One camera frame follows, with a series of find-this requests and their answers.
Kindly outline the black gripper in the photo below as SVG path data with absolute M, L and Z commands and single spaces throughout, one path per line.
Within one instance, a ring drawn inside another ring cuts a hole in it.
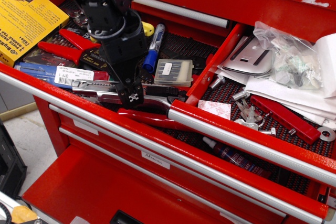
M 142 105 L 144 90 L 141 79 L 137 77 L 138 63 L 148 54 L 148 45 L 138 12 L 127 11 L 116 30 L 89 24 L 88 32 L 101 42 L 100 55 L 105 58 L 115 78 L 120 81 L 115 84 L 115 89 L 123 107 L 130 109 Z M 130 100 L 124 85 L 132 85 Z

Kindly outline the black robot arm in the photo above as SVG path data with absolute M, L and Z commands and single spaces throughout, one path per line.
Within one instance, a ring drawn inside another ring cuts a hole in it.
M 101 43 L 104 57 L 119 80 L 116 86 L 122 105 L 132 109 L 144 101 L 138 63 L 148 53 L 140 15 L 132 0 L 74 0 L 88 20 L 88 32 Z

